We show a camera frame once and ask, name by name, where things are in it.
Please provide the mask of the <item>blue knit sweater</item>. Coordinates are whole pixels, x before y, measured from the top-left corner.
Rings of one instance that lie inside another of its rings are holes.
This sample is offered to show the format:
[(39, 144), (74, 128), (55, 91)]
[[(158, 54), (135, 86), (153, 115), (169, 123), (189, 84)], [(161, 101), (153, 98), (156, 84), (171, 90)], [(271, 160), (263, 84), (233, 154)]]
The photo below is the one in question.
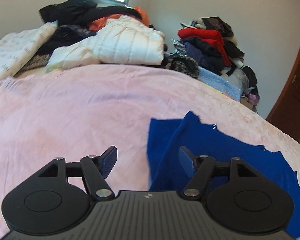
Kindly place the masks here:
[(215, 124), (202, 124), (188, 112), (183, 119), (151, 119), (147, 158), (152, 191), (181, 192), (190, 181), (179, 162), (179, 148), (187, 147), (195, 156), (208, 155), (220, 162), (239, 157), (285, 190), (294, 202), (294, 212), (286, 232), (300, 237), (300, 185), (281, 152), (270, 152), (263, 145), (249, 145), (218, 130)]

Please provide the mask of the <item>black clothes pile on bed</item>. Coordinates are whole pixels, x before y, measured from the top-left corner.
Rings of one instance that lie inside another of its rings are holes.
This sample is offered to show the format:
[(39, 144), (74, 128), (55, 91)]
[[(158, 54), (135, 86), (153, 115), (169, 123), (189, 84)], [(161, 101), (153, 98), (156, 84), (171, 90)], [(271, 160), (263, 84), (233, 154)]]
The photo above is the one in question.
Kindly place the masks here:
[(51, 55), (59, 47), (69, 46), (87, 37), (96, 35), (111, 16), (127, 15), (149, 25), (146, 16), (138, 7), (121, 5), (98, 7), (92, 0), (67, 0), (60, 4), (47, 5), (39, 10), (44, 23), (57, 21), (57, 30), (45, 42), (37, 55)]

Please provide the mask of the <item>pink bed sheet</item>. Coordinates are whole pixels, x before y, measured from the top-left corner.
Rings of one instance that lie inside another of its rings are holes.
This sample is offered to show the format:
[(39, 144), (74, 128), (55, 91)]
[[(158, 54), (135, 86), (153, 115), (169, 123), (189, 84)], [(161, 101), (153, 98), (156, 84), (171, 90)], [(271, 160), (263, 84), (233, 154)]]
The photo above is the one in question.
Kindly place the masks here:
[(147, 190), (151, 118), (193, 112), (242, 142), (281, 152), (297, 172), (300, 144), (241, 103), (171, 70), (101, 64), (0, 81), (0, 238), (6, 194), (55, 157), (79, 161), (114, 145), (113, 190)]

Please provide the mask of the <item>light blue blanket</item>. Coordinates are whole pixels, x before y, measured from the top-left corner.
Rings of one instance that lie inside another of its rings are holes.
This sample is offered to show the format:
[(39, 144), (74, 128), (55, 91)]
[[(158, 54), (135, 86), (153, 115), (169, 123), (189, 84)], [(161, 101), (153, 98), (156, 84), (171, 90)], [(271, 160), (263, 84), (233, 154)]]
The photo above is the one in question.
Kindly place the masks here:
[(199, 67), (198, 80), (236, 101), (241, 99), (242, 92), (237, 86), (205, 68)]

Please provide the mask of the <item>leopard fuzzy garment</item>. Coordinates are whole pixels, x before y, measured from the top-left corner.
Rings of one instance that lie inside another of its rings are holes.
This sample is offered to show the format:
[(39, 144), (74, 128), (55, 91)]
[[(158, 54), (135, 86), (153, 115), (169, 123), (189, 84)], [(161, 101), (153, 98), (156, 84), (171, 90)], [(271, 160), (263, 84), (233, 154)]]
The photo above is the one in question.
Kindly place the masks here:
[(177, 55), (173, 57), (168, 69), (183, 73), (196, 80), (199, 77), (199, 65), (197, 61), (186, 55)]

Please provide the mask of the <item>wooden door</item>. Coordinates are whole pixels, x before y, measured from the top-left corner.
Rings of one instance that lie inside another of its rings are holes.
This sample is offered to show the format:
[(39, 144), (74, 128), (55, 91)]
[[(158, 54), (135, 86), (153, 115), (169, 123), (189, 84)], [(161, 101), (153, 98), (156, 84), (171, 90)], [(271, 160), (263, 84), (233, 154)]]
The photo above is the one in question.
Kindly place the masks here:
[(266, 120), (300, 143), (300, 48), (288, 80)]

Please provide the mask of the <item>white puffer jacket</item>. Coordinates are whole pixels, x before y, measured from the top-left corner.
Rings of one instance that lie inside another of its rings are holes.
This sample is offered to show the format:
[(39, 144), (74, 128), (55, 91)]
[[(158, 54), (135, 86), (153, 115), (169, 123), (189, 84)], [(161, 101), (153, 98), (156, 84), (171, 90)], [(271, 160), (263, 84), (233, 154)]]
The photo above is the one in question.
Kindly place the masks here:
[(57, 48), (47, 67), (71, 69), (101, 63), (158, 66), (164, 59), (164, 38), (162, 32), (123, 15), (108, 19), (95, 36)]

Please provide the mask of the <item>red jacket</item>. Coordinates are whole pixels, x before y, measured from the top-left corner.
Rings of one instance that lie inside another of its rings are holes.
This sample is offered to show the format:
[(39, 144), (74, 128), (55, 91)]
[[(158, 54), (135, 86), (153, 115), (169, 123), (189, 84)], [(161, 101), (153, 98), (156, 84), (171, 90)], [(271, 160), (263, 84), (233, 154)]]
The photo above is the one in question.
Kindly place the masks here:
[(227, 53), (224, 50), (224, 41), (222, 35), (217, 30), (206, 30), (196, 28), (183, 28), (178, 31), (178, 36), (181, 39), (197, 37), (201, 41), (206, 42), (213, 48), (217, 49), (222, 55), (224, 65), (230, 67), (231, 62)]

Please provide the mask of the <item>white quilt with script print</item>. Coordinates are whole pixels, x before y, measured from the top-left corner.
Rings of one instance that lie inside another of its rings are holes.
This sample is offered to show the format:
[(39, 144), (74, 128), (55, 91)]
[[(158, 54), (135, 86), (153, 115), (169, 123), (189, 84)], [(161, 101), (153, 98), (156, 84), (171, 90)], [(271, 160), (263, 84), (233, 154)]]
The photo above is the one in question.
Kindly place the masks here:
[(0, 81), (15, 76), (57, 30), (57, 22), (11, 33), (0, 39)]

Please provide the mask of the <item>dark clothes pile by wall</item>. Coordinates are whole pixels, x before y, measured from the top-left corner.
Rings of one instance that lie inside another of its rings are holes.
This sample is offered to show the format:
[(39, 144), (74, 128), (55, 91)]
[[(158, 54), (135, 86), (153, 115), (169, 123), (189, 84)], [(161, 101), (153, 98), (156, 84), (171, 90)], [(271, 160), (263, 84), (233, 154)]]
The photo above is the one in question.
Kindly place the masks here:
[(183, 28), (220, 32), (224, 41), (224, 50), (231, 62), (230, 67), (224, 65), (220, 52), (206, 42), (197, 37), (181, 39), (179, 36), (177, 39), (171, 40), (173, 51), (171, 53), (164, 52), (163, 66), (168, 69), (171, 59), (177, 55), (192, 57), (197, 61), (199, 67), (205, 68), (237, 86), (242, 92), (239, 102), (250, 109), (255, 108), (260, 100), (257, 77), (250, 67), (244, 65), (245, 53), (238, 48), (231, 26), (215, 16), (192, 20), (189, 24), (182, 23), (181, 29)]

